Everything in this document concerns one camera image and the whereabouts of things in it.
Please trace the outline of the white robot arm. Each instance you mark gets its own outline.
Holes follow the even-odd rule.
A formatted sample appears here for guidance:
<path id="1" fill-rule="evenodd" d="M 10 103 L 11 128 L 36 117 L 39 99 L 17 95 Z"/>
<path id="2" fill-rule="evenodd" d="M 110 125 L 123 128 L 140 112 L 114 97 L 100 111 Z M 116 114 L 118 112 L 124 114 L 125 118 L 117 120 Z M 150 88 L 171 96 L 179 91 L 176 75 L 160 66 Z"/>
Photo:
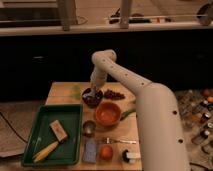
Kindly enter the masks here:
<path id="1" fill-rule="evenodd" d="M 143 171 L 190 171 L 174 93 L 167 86 L 118 65 L 116 58 L 113 50 L 92 55 L 91 85 L 102 88 L 110 75 L 135 95 Z"/>

